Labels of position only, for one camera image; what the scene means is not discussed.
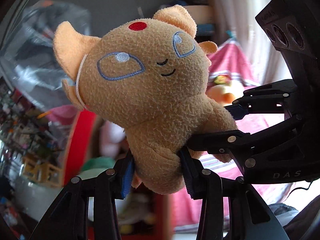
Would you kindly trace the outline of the clear plastic bag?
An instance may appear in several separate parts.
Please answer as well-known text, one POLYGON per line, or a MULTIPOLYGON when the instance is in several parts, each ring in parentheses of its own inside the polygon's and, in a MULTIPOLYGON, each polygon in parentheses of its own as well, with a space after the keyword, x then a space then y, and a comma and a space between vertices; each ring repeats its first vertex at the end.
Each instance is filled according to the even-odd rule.
POLYGON ((69 104, 61 83, 68 76, 53 52, 54 33, 64 21, 81 34, 91 33, 87 9, 68 2, 40 0, 24 9, 20 22, 1 49, 4 76, 44 112, 69 104))

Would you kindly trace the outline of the pink striped table cloth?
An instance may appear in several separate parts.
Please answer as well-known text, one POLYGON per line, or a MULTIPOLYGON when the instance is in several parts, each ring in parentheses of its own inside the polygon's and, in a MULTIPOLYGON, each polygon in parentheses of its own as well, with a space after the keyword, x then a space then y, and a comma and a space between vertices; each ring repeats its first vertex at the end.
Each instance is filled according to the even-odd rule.
MULTIPOLYGON (((255 85, 255 79, 252 74, 251 65, 236 40, 230 38, 223 43, 218 51, 209 56, 212 65, 209 70, 209 88, 215 90, 217 86, 216 79, 224 76, 236 84, 240 88, 236 92, 241 93, 242 90, 252 88, 255 85)), ((253 120, 249 120, 245 115, 246 109, 240 106, 231 107, 231 112, 240 117, 239 125, 247 129, 249 132, 256 132, 259 128, 269 128, 263 115, 258 115, 253 120)), ((65 159, 64 178, 62 182, 66 184, 73 176, 81 173, 84 168, 85 155, 89 146, 89 135, 93 128, 93 122, 96 115, 84 111, 78 114, 74 121, 73 130, 70 133, 70 139, 67 145, 67 155, 65 159)), ((195 137, 195 142, 201 143, 205 141, 208 146, 217 146, 219 152, 226 156, 227 148, 222 143, 235 143, 240 137, 244 136, 244 132, 239 129, 220 133, 207 133, 195 137)), ((172 197, 172 215, 174 218, 174 228, 177 232, 189 232, 197 228, 197 219, 200 216, 200 200, 191 200, 187 195, 186 189, 182 189, 175 193, 172 197)), ((270 209, 279 220, 282 226, 286 226, 298 214, 293 207, 281 204, 277 201, 270 205, 270 209)))

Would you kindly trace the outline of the yellow chick plush toy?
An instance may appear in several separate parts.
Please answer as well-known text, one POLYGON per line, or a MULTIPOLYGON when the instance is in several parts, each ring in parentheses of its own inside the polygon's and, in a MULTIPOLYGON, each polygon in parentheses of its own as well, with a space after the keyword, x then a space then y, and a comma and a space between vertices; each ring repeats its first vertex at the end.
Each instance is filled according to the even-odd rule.
POLYGON ((232 104, 243 96, 244 86, 240 81, 232 80, 227 75, 218 75, 209 84, 206 95, 222 106, 232 104))

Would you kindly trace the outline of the blue shelf board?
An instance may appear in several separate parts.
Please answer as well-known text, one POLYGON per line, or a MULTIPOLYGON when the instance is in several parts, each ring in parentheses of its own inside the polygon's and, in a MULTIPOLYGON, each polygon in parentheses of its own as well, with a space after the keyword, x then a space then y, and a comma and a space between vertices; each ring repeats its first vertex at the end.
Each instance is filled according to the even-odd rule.
POLYGON ((214 24, 198 24, 196 36, 213 36, 215 33, 215 25, 214 24))

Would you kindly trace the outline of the cardboard box on shelf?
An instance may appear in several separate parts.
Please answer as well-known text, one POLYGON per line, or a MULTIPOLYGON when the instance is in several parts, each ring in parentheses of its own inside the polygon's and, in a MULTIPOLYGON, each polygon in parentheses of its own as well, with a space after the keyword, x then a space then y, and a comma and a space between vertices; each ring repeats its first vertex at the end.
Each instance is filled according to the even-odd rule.
POLYGON ((184 8, 189 12, 196 24, 214 23, 214 10, 210 5, 187 5, 184 8))

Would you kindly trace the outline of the red gift box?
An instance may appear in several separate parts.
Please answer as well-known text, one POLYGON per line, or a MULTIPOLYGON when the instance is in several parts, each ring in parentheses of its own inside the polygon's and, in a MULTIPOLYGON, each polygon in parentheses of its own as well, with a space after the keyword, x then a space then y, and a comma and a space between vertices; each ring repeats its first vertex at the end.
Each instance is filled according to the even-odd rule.
MULTIPOLYGON (((69 134, 65 157, 63 160, 63 185, 72 177, 80 173, 80 168, 89 158, 90 147, 98 146, 94 136, 98 133, 99 118, 89 111, 78 112, 74 118, 69 134)), ((154 195, 155 227, 150 234, 121 234, 122 239, 171 239, 173 228, 171 226, 170 197, 161 194, 154 195)))

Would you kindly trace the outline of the orange cat plush toy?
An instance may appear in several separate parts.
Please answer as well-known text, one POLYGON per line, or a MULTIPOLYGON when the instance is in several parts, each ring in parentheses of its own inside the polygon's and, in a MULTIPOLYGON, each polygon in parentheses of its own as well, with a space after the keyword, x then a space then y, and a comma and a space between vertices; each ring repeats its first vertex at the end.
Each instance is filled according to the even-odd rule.
POLYGON ((124 129, 135 159, 132 186, 159 194, 184 187, 178 151, 196 133, 237 128, 232 115, 206 95, 212 41, 195 41, 197 26, 180 5, 127 22, 103 37, 78 33, 65 21, 53 50, 69 79, 65 94, 124 129))

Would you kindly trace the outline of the beige floral curtain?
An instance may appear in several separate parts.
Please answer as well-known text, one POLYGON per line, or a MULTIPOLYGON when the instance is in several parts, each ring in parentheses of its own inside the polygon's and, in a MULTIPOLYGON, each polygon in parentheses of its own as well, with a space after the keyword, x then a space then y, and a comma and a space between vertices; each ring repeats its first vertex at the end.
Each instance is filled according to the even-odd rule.
POLYGON ((218 42, 227 32, 237 39, 260 84, 291 78, 280 52, 257 24, 255 17, 271 0, 208 0, 214 8, 218 42))

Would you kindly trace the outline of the wooden stool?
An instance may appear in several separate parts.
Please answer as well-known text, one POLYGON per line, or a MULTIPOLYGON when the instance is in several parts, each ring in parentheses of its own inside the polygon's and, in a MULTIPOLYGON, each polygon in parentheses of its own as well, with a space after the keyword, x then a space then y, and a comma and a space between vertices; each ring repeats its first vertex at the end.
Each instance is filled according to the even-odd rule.
POLYGON ((48 161, 42 161, 41 159, 31 157, 30 155, 24 156, 22 160, 22 175, 33 183, 54 188, 62 186, 61 168, 48 161))

